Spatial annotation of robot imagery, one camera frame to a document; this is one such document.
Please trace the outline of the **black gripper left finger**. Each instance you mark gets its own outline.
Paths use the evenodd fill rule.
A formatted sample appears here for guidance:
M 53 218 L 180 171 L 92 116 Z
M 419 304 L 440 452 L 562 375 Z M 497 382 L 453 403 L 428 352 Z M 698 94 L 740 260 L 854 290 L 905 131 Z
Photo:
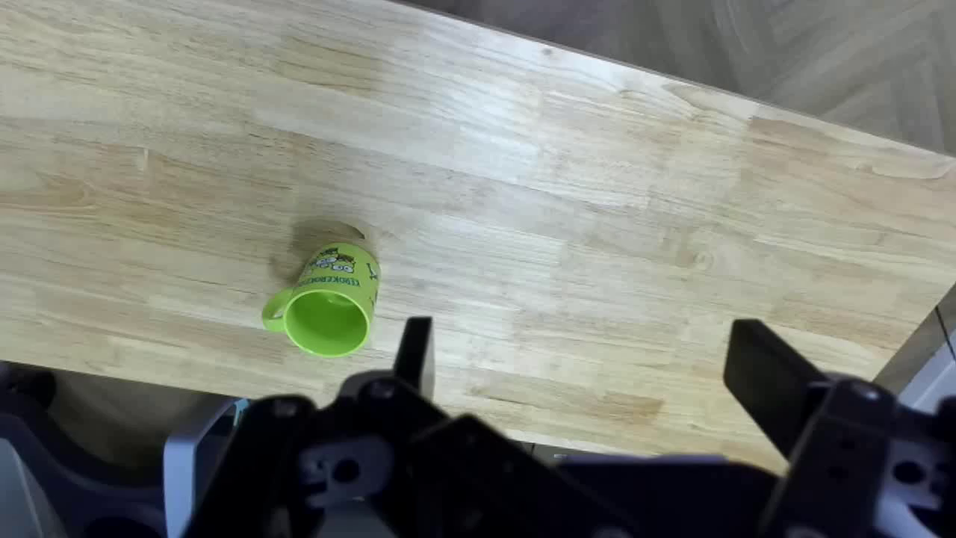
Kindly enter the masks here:
M 409 316 L 395 355 L 395 378 L 419 394 L 433 394 L 433 321 Z

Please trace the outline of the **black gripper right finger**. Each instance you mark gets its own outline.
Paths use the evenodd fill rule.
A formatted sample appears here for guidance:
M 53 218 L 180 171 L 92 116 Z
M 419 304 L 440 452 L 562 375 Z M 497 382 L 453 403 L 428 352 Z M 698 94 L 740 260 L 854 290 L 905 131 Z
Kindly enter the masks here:
M 788 458 L 831 379 L 763 321 L 736 321 L 722 385 L 772 446 Z

